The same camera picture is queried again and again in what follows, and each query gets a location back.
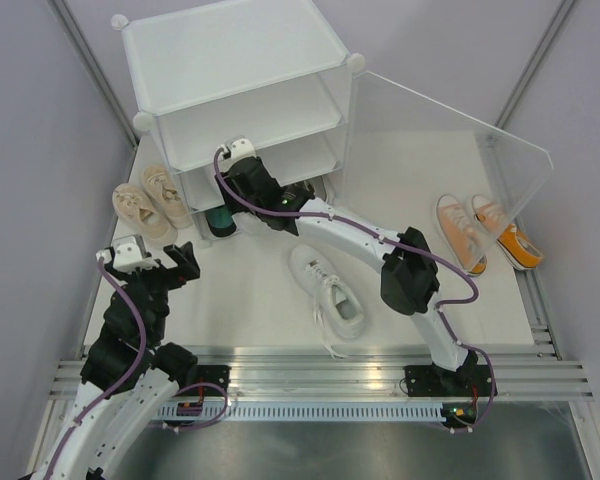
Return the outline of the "grey canvas sneaker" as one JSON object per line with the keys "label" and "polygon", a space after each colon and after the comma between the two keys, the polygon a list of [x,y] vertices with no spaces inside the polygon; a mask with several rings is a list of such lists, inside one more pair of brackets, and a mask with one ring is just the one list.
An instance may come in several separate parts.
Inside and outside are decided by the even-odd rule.
{"label": "grey canvas sneaker", "polygon": [[316,197],[321,198],[325,202],[331,199],[331,189],[323,177],[311,178],[306,181],[306,184],[311,188]]}

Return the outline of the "white sneaker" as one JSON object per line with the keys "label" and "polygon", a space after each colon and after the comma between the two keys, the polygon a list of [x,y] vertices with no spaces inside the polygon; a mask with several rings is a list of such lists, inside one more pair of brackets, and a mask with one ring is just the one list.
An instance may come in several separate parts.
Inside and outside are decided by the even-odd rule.
{"label": "white sneaker", "polygon": [[291,250],[289,267],[312,301],[313,322],[323,347],[335,360],[346,358],[334,348],[331,334],[353,341],[364,333],[366,313],[356,294],[331,262],[309,245],[299,244]]}

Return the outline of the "orange canvas sneaker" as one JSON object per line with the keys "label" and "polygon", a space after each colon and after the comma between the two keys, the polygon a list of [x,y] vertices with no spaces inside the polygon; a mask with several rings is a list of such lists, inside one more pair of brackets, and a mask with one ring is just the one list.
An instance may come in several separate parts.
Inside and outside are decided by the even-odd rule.
{"label": "orange canvas sneaker", "polygon": [[470,276],[480,276],[487,268],[480,237],[467,211],[453,195],[442,195],[435,207],[440,231],[460,267]]}
{"label": "orange canvas sneaker", "polygon": [[483,229],[497,235],[498,247],[515,269],[531,270],[542,263],[544,254],[514,223],[505,223],[507,217],[499,203],[483,195],[474,195],[471,207],[475,220]]}

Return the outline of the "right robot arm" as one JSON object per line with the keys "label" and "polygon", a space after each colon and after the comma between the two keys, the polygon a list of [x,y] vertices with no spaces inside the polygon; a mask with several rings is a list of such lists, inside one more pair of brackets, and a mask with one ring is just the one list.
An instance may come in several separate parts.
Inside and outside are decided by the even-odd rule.
{"label": "right robot arm", "polygon": [[[477,349],[459,340],[442,307],[472,303],[478,289],[467,274],[431,253],[422,232],[413,227],[394,232],[346,217],[303,188],[281,187],[256,156],[231,160],[223,171],[223,156],[215,154],[213,168],[230,208],[254,215],[274,231],[322,241],[368,265],[380,276],[382,301],[410,318],[425,340],[438,367],[439,388],[458,395],[471,385]],[[440,265],[468,284],[469,297],[440,298]]]}

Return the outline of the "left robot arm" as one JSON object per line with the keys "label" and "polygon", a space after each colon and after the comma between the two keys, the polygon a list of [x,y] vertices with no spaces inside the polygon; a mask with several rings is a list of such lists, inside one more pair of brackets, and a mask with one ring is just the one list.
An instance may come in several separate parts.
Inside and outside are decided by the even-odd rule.
{"label": "left robot arm", "polygon": [[32,479],[109,479],[159,407],[198,384],[198,359],[164,343],[169,293],[199,279],[193,245],[163,249],[167,267],[137,235],[97,253],[114,292],[88,350],[68,418]]}

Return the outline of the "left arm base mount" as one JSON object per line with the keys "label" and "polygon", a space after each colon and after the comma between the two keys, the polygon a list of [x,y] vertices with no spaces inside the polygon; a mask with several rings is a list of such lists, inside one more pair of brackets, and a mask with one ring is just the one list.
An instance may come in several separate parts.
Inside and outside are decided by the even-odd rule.
{"label": "left arm base mount", "polygon": [[202,401],[207,397],[220,398],[222,394],[218,388],[227,392],[230,383],[231,367],[229,365],[199,365],[197,376],[189,383],[189,385],[193,385],[193,388],[179,391],[176,397],[191,398],[195,401]]}

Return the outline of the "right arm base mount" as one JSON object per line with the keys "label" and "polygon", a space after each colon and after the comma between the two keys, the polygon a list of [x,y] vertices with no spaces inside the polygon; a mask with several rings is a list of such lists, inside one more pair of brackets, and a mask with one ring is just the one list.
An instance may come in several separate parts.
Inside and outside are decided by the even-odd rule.
{"label": "right arm base mount", "polygon": [[494,381],[487,365],[452,372],[434,364],[404,367],[407,395],[414,398],[489,397]]}

